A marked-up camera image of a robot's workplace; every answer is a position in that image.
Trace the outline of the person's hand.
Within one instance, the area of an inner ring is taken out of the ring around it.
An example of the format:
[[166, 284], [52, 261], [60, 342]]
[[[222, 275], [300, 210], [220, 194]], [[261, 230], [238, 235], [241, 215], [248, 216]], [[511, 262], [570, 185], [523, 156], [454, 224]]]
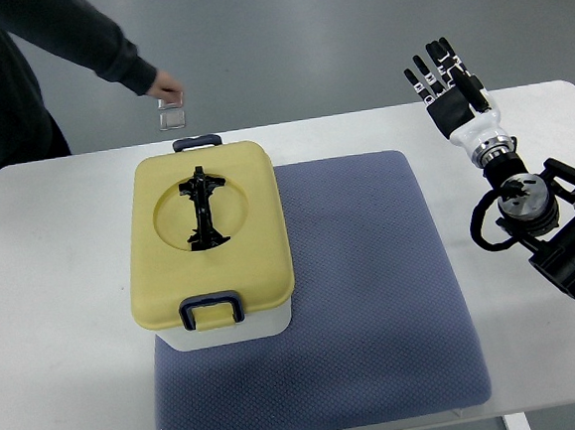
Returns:
[[183, 85], [169, 73], [157, 70], [152, 85], [147, 89], [146, 94], [166, 103], [180, 101], [183, 95]]

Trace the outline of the dark sleeved person forearm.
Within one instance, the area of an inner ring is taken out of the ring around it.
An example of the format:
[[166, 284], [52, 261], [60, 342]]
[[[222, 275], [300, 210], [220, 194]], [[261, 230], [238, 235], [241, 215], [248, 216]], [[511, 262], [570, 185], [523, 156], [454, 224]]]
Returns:
[[86, 0], [13, 0], [14, 33], [52, 55], [144, 95], [157, 70], [138, 55], [114, 21]]

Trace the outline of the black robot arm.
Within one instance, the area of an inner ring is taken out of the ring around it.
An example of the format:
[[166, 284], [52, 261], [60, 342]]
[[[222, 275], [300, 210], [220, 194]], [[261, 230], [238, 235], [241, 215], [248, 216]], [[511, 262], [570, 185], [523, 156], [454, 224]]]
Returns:
[[491, 189], [471, 216], [470, 234], [480, 248], [531, 252], [530, 265], [575, 300], [575, 168], [551, 158], [539, 174], [505, 152], [482, 167]]

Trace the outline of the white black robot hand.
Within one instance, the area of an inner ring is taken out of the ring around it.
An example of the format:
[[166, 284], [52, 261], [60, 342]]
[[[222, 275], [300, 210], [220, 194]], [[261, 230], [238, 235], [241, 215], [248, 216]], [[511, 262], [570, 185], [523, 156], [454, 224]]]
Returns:
[[439, 132], [452, 145], [464, 149], [480, 169], [504, 153], [513, 153], [516, 143], [501, 127], [497, 104], [448, 40], [434, 40], [425, 50], [435, 69], [414, 56], [415, 68], [406, 69], [404, 74]]

